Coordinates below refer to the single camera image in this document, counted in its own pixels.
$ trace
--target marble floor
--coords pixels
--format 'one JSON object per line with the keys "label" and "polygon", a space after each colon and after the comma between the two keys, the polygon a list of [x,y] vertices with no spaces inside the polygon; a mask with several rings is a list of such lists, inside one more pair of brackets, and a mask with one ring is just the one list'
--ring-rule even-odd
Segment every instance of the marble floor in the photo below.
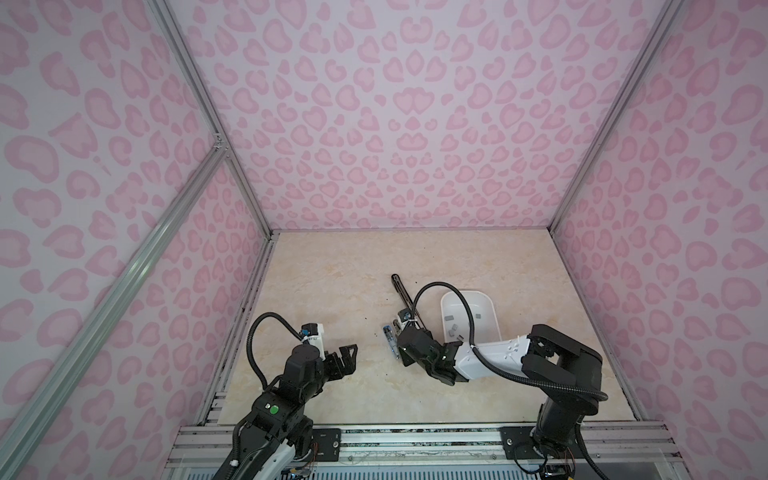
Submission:
{"label": "marble floor", "polygon": [[[327,350],[359,347],[357,372],[327,383],[307,403],[306,414],[316,424],[536,420],[546,399],[538,389],[500,377],[446,386],[418,365],[406,368],[395,359],[382,334],[382,326],[403,308],[390,282],[393,273],[411,297],[434,280],[486,293],[503,339],[546,323],[604,356],[546,230],[282,233],[254,317],[274,311],[297,329],[322,323]],[[439,302],[446,291],[428,290],[418,306],[438,341],[443,341]],[[295,345],[277,321],[259,326],[253,350],[268,380],[283,371]],[[260,390],[241,348],[219,423],[237,423]],[[590,419],[634,419],[606,359],[603,391],[610,398]]]}

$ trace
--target black cable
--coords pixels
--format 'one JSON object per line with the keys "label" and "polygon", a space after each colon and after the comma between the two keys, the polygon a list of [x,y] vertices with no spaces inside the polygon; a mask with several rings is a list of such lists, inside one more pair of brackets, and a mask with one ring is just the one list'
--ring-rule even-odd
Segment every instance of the black cable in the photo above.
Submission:
{"label": "black cable", "polygon": [[424,293],[424,291],[427,290],[428,288],[432,288],[433,286],[444,286],[445,288],[455,293],[456,296],[458,296],[458,299],[462,301],[464,310],[466,310],[467,317],[469,318],[469,345],[472,348],[472,352],[475,354],[476,357],[478,357],[478,360],[480,360],[480,363],[482,363],[485,366],[485,368],[487,368],[488,370],[491,370],[496,375],[501,376],[507,380],[521,383],[523,385],[534,386],[539,389],[549,389],[549,390],[555,390],[558,392],[577,393],[580,395],[586,395],[586,396],[595,398],[599,402],[604,402],[605,400],[608,400],[608,395],[606,395],[604,392],[601,392],[599,390],[586,389],[580,386],[563,385],[561,383],[548,382],[545,380],[529,379],[528,377],[513,375],[509,372],[505,372],[504,370],[501,370],[495,365],[491,364],[487,359],[485,359],[485,357],[480,353],[480,350],[475,346],[475,318],[472,316],[472,310],[469,308],[469,303],[467,303],[467,299],[464,298],[462,293],[459,292],[458,289],[455,286],[451,285],[450,283],[431,282],[424,285],[422,289],[419,290],[419,292],[416,294],[416,298],[413,299],[413,304],[411,305],[411,316],[414,315],[414,312],[416,310],[416,304],[419,302],[419,298],[421,297],[422,293]]}
{"label": "black cable", "polygon": [[581,450],[581,454],[584,456],[584,460],[586,460],[594,472],[598,474],[598,477],[602,478],[603,480],[610,480],[608,476],[605,475],[602,470],[600,470],[598,464],[592,460],[592,457],[589,456],[589,452],[587,452],[587,446],[584,444],[584,437],[581,436],[581,420],[579,420],[576,425],[574,425],[574,433],[576,434],[576,445],[578,445],[578,449]]}
{"label": "black cable", "polygon": [[535,470],[526,470],[525,468],[522,468],[520,465],[520,462],[518,462],[518,448],[520,445],[525,445],[525,442],[519,442],[516,443],[515,446],[512,447],[512,459],[515,460],[515,465],[518,466],[519,469],[523,471],[523,473],[527,473],[528,475],[536,475],[537,473],[542,473],[544,471],[544,467],[547,466],[547,456],[544,455],[544,463],[538,466]]}
{"label": "black cable", "polygon": [[266,384],[266,377],[261,372],[259,367],[256,365],[256,359],[253,357],[253,334],[256,332],[256,327],[259,326],[259,323],[261,323],[266,318],[274,318],[278,322],[282,323],[286,329],[291,333],[291,335],[295,336],[299,341],[303,338],[300,333],[298,333],[296,330],[293,329],[293,327],[288,323],[283,317],[281,317],[279,314],[275,312],[265,312],[259,315],[251,324],[250,329],[248,330],[248,337],[246,338],[245,342],[245,353],[248,356],[248,363],[250,364],[250,368],[253,370],[254,373],[256,373],[256,376],[259,377],[259,380],[261,381],[261,388],[263,391],[266,391],[268,385]]}
{"label": "black cable", "polygon": [[234,430],[232,431],[232,460],[231,462],[236,462],[235,465],[232,465],[230,463],[230,468],[227,470],[227,476],[224,477],[224,480],[231,480],[232,477],[234,477],[235,472],[237,471],[237,468],[240,466],[240,429],[243,428],[243,425],[245,425],[246,420],[242,419],[240,420],[237,425],[235,425]]}

